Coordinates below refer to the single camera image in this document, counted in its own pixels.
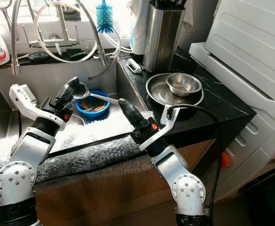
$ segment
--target white appliance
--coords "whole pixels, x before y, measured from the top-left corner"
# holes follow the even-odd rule
[[[275,0],[222,0],[207,41],[189,53],[257,112],[226,149],[232,165],[216,192],[223,201],[275,168]]]

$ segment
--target faucet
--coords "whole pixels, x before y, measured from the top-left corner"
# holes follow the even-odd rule
[[[34,0],[27,0],[28,2],[28,6],[29,6],[29,10],[31,13],[31,17],[34,20],[35,16],[37,15],[37,10],[35,9],[35,4],[33,2]],[[87,18],[89,19],[91,28],[93,30],[93,34],[94,37],[96,39],[97,42],[97,46],[98,46],[98,56],[95,56],[94,59],[95,60],[100,60],[101,64],[103,66],[105,65],[109,65],[110,64],[110,57],[109,54],[105,54],[104,49],[102,48],[101,42],[100,42],[100,38],[97,32],[97,28],[96,25],[94,23],[94,21],[92,20],[88,10],[85,8],[85,6],[81,3],[80,0],[76,0],[76,2],[79,4],[79,6],[82,8],[82,10],[84,11],[84,13],[86,14]],[[19,76],[20,75],[20,65],[17,59],[17,50],[16,50],[16,25],[17,25],[17,17],[18,17],[18,11],[19,11],[19,7],[20,7],[20,3],[21,0],[16,0],[13,6],[13,13],[12,13],[12,23],[11,23],[11,70],[12,70],[12,74]],[[68,32],[67,32],[67,28],[65,25],[65,20],[64,20],[64,16],[63,16],[63,11],[62,11],[62,7],[61,5],[57,6],[57,11],[58,11],[58,17],[62,26],[62,32],[63,32],[63,39],[50,39],[50,40],[44,40],[41,34],[41,30],[38,27],[38,33],[40,34],[41,37],[41,41],[44,42],[45,46],[47,47],[57,47],[58,44],[60,46],[72,46],[72,45],[76,45],[77,44],[77,40],[74,39],[70,39],[68,36]],[[30,46],[31,47],[40,47],[39,43],[37,40],[35,41],[31,41],[30,42]]]

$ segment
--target black marble countertop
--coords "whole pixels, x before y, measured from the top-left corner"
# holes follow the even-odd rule
[[[158,73],[149,73],[145,70],[141,74],[132,73],[126,66],[129,58],[134,58],[139,65],[141,64],[141,59],[124,53],[120,56],[120,62],[125,67],[132,84],[139,92],[148,110],[154,112],[155,119],[159,122],[164,107],[152,100],[146,90],[147,80]],[[204,98],[198,106],[211,111],[217,117],[222,128],[224,148],[232,142],[234,137],[240,133],[256,114],[239,97],[180,49],[176,51],[171,72],[185,72],[201,81]],[[179,148],[217,137],[214,121],[205,113],[200,111],[189,112],[188,110],[180,111],[172,131],[166,136],[171,144]],[[215,145],[213,145],[211,151],[207,152],[206,156],[195,168],[196,173],[203,173],[207,168],[206,166],[212,164],[216,159],[215,148]]]

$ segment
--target metal tray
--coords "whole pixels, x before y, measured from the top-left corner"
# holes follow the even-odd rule
[[[166,83],[166,78],[170,74],[172,73],[156,74],[148,79],[146,90],[154,101],[161,105],[198,105],[202,102],[204,97],[203,89],[187,97],[179,97],[171,93],[169,85]]]

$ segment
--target kitchen sink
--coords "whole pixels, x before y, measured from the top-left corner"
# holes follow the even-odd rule
[[[140,111],[147,111],[147,107],[128,79],[128,76],[117,61],[111,71],[95,80],[88,80],[104,71],[99,62],[87,60],[78,64],[42,64],[21,66],[19,77],[11,74],[10,68],[0,68],[0,138],[18,134],[17,109],[9,98],[9,89],[12,84],[27,84],[37,99],[37,106],[42,104],[46,97],[54,98],[62,86],[73,76],[77,76],[85,83],[89,90],[99,89],[108,93],[110,98],[125,98],[134,104]],[[73,113],[84,119],[85,123],[104,120],[115,114],[122,114],[119,106],[110,104],[109,111],[98,118],[88,118],[81,114],[74,106]],[[32,120],[22,116],[22,128],[31,126]]]

